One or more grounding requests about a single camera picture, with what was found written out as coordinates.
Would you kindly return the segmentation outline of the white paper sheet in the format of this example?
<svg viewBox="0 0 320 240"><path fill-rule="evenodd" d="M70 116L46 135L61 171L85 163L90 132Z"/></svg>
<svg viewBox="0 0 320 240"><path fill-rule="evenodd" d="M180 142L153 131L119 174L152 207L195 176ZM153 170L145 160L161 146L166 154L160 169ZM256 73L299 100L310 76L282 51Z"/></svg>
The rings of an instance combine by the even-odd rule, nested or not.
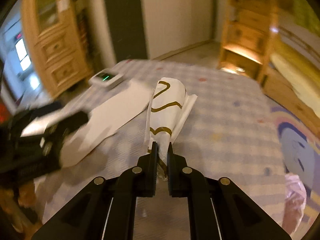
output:
<svg viewBox="0 0 320 240"><path fill-rule="evenodd" d="M151 94L151 88L131 79L121 92L93 109L88 123L64 142L60 154L61 167L76 165L104 139L144 111Z"/></svg>

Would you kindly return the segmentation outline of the white gold paper bag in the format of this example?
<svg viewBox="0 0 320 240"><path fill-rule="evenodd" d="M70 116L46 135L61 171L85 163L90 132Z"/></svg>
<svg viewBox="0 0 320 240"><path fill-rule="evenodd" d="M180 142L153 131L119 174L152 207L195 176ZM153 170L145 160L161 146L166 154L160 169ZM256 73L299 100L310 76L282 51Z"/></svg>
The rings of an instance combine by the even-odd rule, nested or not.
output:
<svg viewBox="0 0 320 240"><path fill-rule="evenodd" d="M178 79L163 77L157 82L147 110L144 142L148 149L157 143L164 164L169 145L177 139L196 100L197 95L189 95Z"/></svg>

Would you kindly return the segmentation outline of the checkered bed cover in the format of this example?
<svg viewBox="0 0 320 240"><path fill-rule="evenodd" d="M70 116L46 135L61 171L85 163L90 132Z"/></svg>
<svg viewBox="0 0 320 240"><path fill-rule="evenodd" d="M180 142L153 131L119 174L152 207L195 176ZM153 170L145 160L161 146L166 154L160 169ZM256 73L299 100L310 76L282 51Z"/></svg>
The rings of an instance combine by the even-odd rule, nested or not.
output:
<svg viewBox="0 0 320 240"><path fill-rule="evenodd" d="M175 154L204 176L230 178L278 224L285 203L283 155L267 99L249 78L166 61L122 61L114 70L154 88L180 80L197 100L173 144ZM75 166L36 182L36 211L46 222L93 178L113 178L146 153L146 113L105 139Z"/></svg>

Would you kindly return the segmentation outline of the white device green light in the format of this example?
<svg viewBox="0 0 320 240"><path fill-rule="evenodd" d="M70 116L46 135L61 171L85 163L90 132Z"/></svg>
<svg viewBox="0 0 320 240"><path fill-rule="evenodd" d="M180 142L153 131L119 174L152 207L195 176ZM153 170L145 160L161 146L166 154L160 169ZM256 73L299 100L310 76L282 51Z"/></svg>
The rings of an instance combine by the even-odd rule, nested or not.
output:
<svg viewBox="0 0 320 240"><path fill-rule="evenodd" d="M103 69L92 76L88 83L92 86L103 87L108 90L116 87L124 81L124 75L110 69Z"/></svg>

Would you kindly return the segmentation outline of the oval rainbow rug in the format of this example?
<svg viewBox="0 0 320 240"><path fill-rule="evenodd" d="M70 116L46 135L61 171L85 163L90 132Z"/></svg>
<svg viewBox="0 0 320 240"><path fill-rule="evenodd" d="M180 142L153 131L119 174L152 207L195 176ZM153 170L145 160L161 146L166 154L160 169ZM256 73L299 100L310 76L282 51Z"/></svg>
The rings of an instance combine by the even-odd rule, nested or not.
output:
<svg viewBox="0 0 320 240"><path fill-rule="evenodd" d="M306 189L302 222L311 226L319 214L319 139L284 107L273 106L271 113L278 131L286 172L298 175Z"/></svg>

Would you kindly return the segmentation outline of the wooden cabinet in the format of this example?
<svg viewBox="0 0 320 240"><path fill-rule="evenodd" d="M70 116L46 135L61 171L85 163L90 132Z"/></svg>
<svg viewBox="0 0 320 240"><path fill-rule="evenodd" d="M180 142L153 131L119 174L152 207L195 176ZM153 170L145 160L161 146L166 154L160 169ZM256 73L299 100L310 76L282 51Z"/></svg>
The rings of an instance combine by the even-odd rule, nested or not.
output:
<svg viewBox="0 0 320 240"><path fill-rule="evenodd" d="M89 77L73 0L22 0L21 20L34 69L52 98Z"/></svg>

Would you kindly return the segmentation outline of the yellow mattress sheet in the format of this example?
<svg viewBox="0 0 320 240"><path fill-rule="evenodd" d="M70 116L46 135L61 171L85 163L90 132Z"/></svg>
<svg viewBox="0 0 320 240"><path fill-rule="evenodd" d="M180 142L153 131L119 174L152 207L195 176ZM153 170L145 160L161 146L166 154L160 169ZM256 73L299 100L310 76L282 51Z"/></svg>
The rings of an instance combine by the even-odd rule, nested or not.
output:
<svg viewBox="0 0 320 240"><path fill-rule="evenodd" d="M289 81L296 96L319 116L319 88L317 85L279 54L273 53L271 62L277 71Z"/></svg>

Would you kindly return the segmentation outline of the wooden drawer staircase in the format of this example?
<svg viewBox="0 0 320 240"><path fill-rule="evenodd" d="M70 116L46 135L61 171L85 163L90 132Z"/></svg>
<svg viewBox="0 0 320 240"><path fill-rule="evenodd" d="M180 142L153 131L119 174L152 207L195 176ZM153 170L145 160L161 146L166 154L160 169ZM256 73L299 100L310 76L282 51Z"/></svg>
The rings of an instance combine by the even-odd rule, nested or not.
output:
<svg viewBox="0 0 320 240"><path fill-rule="evenodd" d="M226 0L218 69L261 82L278 32L276 0Z"/></svg>

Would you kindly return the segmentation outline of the wooden bunk bed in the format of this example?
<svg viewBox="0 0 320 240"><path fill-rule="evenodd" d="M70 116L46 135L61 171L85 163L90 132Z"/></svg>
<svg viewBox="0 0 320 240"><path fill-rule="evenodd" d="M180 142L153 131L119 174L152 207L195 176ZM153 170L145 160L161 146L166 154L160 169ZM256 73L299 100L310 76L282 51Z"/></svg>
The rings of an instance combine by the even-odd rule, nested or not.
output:
<svg viewBox="0 0 320 240"><path fill-rule="evenodd" d="M271 55L282 56L319 88L319 17L307 0L276 0L276 6L278 32ZM319 116L296 96L271 59L270 64L261 84L264 93L299 118L318 137Z"/></svg>

